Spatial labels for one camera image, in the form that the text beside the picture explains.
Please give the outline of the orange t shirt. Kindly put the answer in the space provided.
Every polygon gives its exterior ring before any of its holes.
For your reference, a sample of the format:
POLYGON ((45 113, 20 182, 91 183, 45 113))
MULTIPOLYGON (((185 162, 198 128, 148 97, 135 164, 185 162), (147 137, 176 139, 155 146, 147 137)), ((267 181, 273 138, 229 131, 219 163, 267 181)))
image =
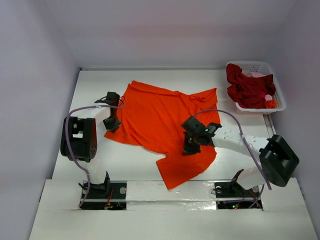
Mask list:
POLYGON ((181 125, 194 114, 204 125, 221 122, 215 111, 216 88, 185 94, 132 81, 124 93, 124 103, 125 107, 117 112, 120 127, 114 133, 107 131, 104 136, 165 155, 156 165, 167 189, 195 178, 215 160, 217 153, 211 146, 201 147, 201 152, 194 155, 183 155, 181 125))

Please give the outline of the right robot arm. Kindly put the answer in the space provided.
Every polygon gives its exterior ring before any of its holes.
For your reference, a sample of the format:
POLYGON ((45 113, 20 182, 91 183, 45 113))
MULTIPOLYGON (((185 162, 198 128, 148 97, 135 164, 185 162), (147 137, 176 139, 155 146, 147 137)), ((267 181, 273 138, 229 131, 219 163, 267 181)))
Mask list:
POLYGON ((242 198, 254 187, 273 184, 285 187, 300 160, 285 139, 277 134, 270 138, 244 135, 223 127, 219 123, 204 125, 196 117, 189 117, 184 130, 183 155, 195 155, 202 146, 221 148, 249 156, 255 166, 240 169, 230 181, 214 185, 219 198, 242 198))

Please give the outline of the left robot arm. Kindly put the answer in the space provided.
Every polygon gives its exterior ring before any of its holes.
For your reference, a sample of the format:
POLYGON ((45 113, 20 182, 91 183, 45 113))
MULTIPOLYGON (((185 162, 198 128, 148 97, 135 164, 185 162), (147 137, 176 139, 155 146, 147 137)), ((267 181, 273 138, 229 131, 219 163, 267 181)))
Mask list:
POLYGON ((109 91, 93 105, 71 110, 63 121, 60 153, 85 172, 87 181, 79 185, 85 198, 107 198, 111 195, 109 174, 103 173, 104 179, 93 183, 89 168, 81 166, 80 162, 89 164, 96 156, 98 150, 97 126, 99 124, 103 124, 106 131, 110 133, 118 130, 121 122, 117 116, 117 110, 124 106, 120 95, 109 91))

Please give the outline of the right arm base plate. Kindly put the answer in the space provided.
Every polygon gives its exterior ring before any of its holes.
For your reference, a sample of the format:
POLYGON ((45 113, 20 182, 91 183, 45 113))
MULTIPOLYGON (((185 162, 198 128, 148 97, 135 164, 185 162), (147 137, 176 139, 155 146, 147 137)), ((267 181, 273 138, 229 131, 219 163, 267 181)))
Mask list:
POLYGON ((211 194, 216 197, 218 210, 263 209, 258 186, 245 190, 234 187, 230 182, 218 181, 214 183, 211 194))

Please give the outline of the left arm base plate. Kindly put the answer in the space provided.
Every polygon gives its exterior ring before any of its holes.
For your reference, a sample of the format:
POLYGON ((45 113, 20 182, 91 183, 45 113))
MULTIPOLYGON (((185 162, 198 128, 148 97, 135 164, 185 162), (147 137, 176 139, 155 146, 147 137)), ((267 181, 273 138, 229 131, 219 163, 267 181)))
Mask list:
POLYGON ((127 182, 111 182, 108 192, 94 191, 90 188, 89 193, 80 206, 82 210, 109 210, 122 211, 127 209, 126 201, 127 182))

